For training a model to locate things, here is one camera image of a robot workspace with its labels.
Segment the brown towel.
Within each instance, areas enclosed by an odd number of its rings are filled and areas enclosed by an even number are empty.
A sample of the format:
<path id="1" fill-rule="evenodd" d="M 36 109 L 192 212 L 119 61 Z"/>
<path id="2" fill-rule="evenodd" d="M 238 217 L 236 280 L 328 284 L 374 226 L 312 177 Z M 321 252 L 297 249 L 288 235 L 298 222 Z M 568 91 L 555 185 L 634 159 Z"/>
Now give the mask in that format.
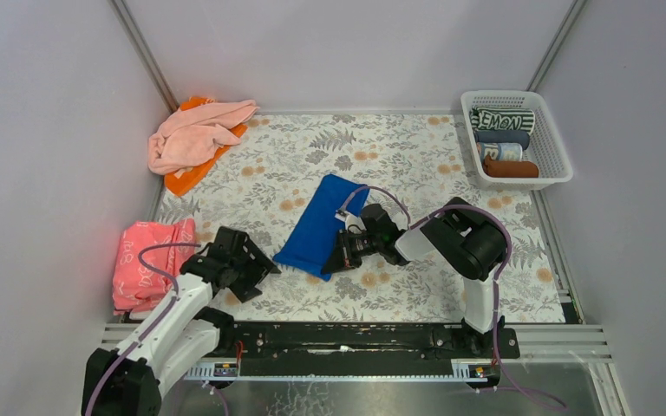
<path id="1" fill-rule="evenodd" d="M 531 161 L 494 160 L 486 158 L 482 162 L 486 175 L 493 178 L 538 178 L 539 168 Z"/>

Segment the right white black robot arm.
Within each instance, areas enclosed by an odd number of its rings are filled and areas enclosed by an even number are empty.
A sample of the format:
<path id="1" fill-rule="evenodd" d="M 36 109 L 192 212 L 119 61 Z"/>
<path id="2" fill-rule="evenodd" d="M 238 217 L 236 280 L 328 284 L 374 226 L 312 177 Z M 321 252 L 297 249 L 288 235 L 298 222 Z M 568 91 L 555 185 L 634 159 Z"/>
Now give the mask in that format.
<path id="1" fill-rule="evenodd" d="M 429 254 L 440 254 L 461 276 L 468 297 L 463 322 L 479 334 L 494 329 L 500 319 L 495 283 L 511 256 L 508 231 L 493 215 L 452 198 L 408 229 L 399 228 L 379 204 L 362 208 L 358 216 L 339 210 L 344 227 L 336 234 L 324 274 L 357 269 L 371 255 L 405 266 Z"/>

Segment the orange blue rabbit towel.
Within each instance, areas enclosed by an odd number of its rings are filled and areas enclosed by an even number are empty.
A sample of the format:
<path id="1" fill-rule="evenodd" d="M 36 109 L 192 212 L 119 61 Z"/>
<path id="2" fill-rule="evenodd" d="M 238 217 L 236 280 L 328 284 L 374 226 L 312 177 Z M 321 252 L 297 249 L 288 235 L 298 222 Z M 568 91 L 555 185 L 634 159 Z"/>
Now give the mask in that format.
<path id="1" fill-rule="evenodd" d="M 521 161 L 524 149 L 519 143 L 483 143 L 477 142 L 476 149 L 480 160 Z"/>

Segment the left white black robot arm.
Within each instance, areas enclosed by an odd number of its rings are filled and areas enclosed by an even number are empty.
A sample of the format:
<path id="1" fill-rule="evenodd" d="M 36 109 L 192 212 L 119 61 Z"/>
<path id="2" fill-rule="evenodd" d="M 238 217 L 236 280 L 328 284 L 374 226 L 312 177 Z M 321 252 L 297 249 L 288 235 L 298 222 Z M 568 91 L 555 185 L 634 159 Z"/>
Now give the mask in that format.
<path id="1" fill-rule="evenodd" d="M 239 301 L 260 296 L 258 284 L 278 266 L 244 231 L 220 227 L 170 279 L 158 306 L 114 348 L 88 358 L 82 415 L 156 415 L 173 385 L 204 356 L 219 352 L 239 361 L 243 353 L 233 317 L 211 308 L 223 289 Z"/>

